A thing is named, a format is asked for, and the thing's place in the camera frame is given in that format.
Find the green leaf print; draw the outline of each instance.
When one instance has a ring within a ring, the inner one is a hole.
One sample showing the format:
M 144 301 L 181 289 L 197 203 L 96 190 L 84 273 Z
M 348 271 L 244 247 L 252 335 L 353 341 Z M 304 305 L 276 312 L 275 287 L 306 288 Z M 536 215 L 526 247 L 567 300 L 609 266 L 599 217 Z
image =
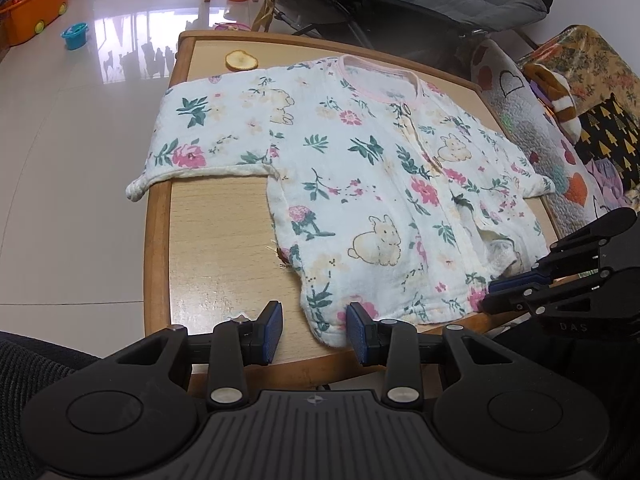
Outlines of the green leaf print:
M 480 130 L 480 134 L 484 137 L 484 140 L 486 140 L 492 147 L 495 148 L 496 142 L 495 142 L 495 139 L 492 136 L 490 136 L 484 130 Z
M 464 194 L 460 193 L 459 195 L 454 195 L 454 196 L 451 197 L 451 199 L 453 200 L 453 202 L 456 205 L 459 205 L 459 206 L 462 206 L 462 207 L 466 207 L 471 212 L 474 211 L 474 207 L 473 207 L 472 203 L 469 202 L 469 200 L 465 198 Z
M 477 272 L 472 272 L 471 274 L 466 274 L 465 283 L 467 285 L 471 285 L 472 283 L 479 283 L 480 285 L 486 285 L 486 279 L 480 276 Z
M 468 191 L 469 193 L 480 193 L 478 186 L 476 186 L 476 184 L 471 182 L 469 179 L 467 179 L 466 182 L 462 185 L 462 189 Z
M 340 80 L 340 85 L 342 86 L 342 88 L 348 88 L 352 92 L 356 91 L 356 89 L 353 86 L 351 86 L 346 79 L 341 79 Z
M 429 315 L 427 314 L 427 310 L 425 309 L 426 298 L 423 295 L 420 295 L 418 298 L 418 293 L 414 294 L 414 298 L 411 302 L 402 308 L 404 311 L 403 316 L 408 316 L 409 314 L 414 314 L 420 318 L 420 322 L 427 323 L 429 322 Z
M 293 232 L 300 236 L 306 234 L 306 240 L 313 240 L 316 237 L 335 236 L 335 233 L 321 231 L 316 225 L 316 214 L 306 206 L 299 205 L 289 208 L 289 216 L 291 217 L 291 228 Z
M 465 315 L 465 310 L 462 308 L 462 305 L 460 305 L 458 298 L 454 298 L 453 300 L 442 300 L 442 303 L 448 305 L 451 310 L 456 310 L 457 314 L 460 314 L 460 316 Z
M 207 112 L 211 111 L 211 108 L 205 110 L 207 107 L 207 97 L 201 97 L 199 99 L 194 99 L 193 101 L 189 101 L 187 98 L 182 98 L 182 108 L 176 108 L 175 111 L 178 112 L 178 115 L 190 115 L 191 119 L 189 120 L 189 124 L 187 124 L 187 128 L 191 128 L 196 124 L 200 126 L 204 126 L 204 119 L 207 116 Z
M 329 147 L 329 141 L 326 140 L 326 136 L 320 137 L 318 134 L 312 135 L 311 137 L 305 137 L 305 146 L 311 146 L 314 150 L 318 150 L 318 152 L 324 155 L 324 150 Z
M 240 155 L 242 162 L 238 162 L 236 166 L 240 166 L 241 164 L 258 164 L 259 162 L 271 164 L 273 162 L 272 157 L 274 156 L 278 156 L 278 147 L 272 144 L 267 148 L 263 156 L 256 155 L 252 152 L 246 152 L 244 155 Z
M 331 110 L 335 110 L 337 112 L 341 111 L 342 108 L 338 106 L 338 103 L 335 102 L 333 97 L 327 96 L 324 101 L 320 101 L 320 104 L 325 108 L 330 108 Z
M 429 213 L 425 208 L 423 208 L 420 203 L 418 202 L 417 198 L 414 198 L 414 196 L 411 194 L 411 191 L 409 191 L 408 189 L 404 190 L 405 195 L 407 196 L 407 200 L 409 202 L 411 202 L 411 204 L 414 205 L 415 210 L 420 213 L 421 215 L 427 215 L 427 216 L 431 216 L 431 213 Z
M 314 168 L 311 168 L 311 171 L 314 172 L 316 179 L 313 182 L 302 183 L 302 185 L 305 187 L 305 191 L 311 192 L 309 194 L 309 198 L 311 200 L 315 200 L 318 197 L 318 195 L 320 195 L 322 198 L 329 200 L 329 195 L 322 188 L 324 188 L 331 194 L 334 194 L 334 195 L 340 194 L 340 189 L 338 189 L 337 187 L 329 187 L 323 184 L 322 177 L 318 175 L 318 172 Z
M 311 310 L 311 318 L 316 324 L 314 332 L 317 336 L 320 336 L 322 332 L 329 330 L 329 324 L 324 320 L 321 309 L 331 305 L 334 301 L 328 298 L 332 296 L 329 292 L 329 282 L 324 286 L 320 292 L 316 292 L 316 289 L 311 285 L 311 296 L 306 296 L 306 301 L 309 304 Z
M 425 170 L 424 166 L 415 165 L 414 160 L 411 158 L 411 153 L 409 153 L 406 149 L 404 149 L 400 144 L 396 144 L 396 148 L 398 148 L 398 158 L 402 162 L 402 168 L 409 174 L 415 175 L 419 174 L 425 180 L 431 180 L 431 173 L 429 170 Z
M 287 70 L 293 70 L 294 68 L 308 68 L 311 70 L 311 65 L 309 65 L 309 63 L 296 63 L 291 66 L 287 66 Z
M 483 187 L 481 189 L 484 189 L 485 191 L 498 191 L 502 193 L 504 196 L 508 196 L 509 195 L 508 183 L 509 183 L 509 180 L 507 179 L 507 177 L 502 175 L 502 178 L 491 179 L 491 184 L 492 184 L 491 187 Z
M 434 225 L 434 229 L 438 230 L 438 236 L 441 237 L 447 244 L 456 246 L 456 237 L 453 234 L 453 229 L 450 225 L 446 225 L 442 222 L 439 225 Z
M 366 102 L 364 102 L 361 99 L 354 99 L 351 98 L 351 100 L 356 103 L 361 109 L 366 110 L 367 114 L 369 114 L 371 117 L 375 118 L 376 116 L 374 114 L 371 113 L 371 110 L 369 110 L 369 105 L 366 104 Z
M 164 146 L 162 146 L 158 154 L 154 155 L 155 162 L 156 162 L 154 166 L 158 166 L 158 165 L 163 166 L 164 163 L 167 163 L 169 166 L 172 166 L 173 163 L 171 161 L 171 158 L 169 158 L 169 155 L 174 154 L 174 150 L 176 149 L 177 146 L 178 146 L 177 138 L 171 141 L 171 145 L 165 144 Z
M 433 126 L 418 126 L 418 129 L 424 133 L 424 134 L 429 134 L 429 135 L 435 135 L 436 134 L 436 129 Z
M 369 136 L 369 143 L 360 140 L 358 137 L 351 139 L 353 146 L 349 148 L 350 152 L 358 152 L 363 158 L 366 158 L 373 166 L 374 159 L 380 160 L 384 149 L 380 146 L 374 136 Z

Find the plastic toy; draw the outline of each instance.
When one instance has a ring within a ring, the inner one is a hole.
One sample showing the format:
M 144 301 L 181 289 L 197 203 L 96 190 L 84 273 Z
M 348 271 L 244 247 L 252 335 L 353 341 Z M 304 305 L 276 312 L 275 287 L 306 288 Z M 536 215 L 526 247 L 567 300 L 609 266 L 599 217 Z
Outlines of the plastic toy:
M 68 0 L 11 0 L 0 7 L 9 46 L 29 41 L 66 12 Z
M 88 26 L 84 22 L 76 23 L 60 34 L 60 37 L 66 41 L 66 48 L 68 50 L 75 50 L 86 43 L 87 28 Z

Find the white tile floor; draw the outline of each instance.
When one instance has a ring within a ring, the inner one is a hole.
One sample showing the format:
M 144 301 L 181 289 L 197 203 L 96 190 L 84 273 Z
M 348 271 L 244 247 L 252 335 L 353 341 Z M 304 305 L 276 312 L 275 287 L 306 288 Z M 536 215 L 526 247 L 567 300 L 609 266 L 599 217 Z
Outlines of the white tile floor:
M 0 331 L 105 356 L 143 336 L 139 175 L 178 34 L 258 4 L 69 0 L 0 63 Z M 80 50 L 60 32 L 87 22 Z

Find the metal screw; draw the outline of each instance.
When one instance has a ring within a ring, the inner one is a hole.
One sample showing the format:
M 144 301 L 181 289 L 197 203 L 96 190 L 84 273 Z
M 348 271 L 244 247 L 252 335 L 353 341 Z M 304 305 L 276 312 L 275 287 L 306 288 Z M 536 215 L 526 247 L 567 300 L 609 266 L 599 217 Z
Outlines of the metal screw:
M 242 392 L 235 388 L 217 388 L 211 393 L 211 400 L 220 404 L 231 404 L 242 399 Z
M 409 388 L 407 386 L 397 386 L 396 388 L 391 388 L 386 396 L 392 400 L 393 402 L 414 402 L 420 394 L 414 390 L 413 388 Z

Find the baby sleep sack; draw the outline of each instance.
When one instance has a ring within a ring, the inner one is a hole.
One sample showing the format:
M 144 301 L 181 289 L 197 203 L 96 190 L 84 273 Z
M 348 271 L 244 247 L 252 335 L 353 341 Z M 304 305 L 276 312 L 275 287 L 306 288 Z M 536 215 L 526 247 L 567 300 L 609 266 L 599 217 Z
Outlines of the baby sleep sack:
M 353 56 L 170 88 L 128 197 L 223 174 L 268 176 L 300 305 L 331 346 L 346 344 L 351 301 L 375 319 L 446 322 L 547 252 L 523 198 L 554 186 L 520 149 L 414 73 Z

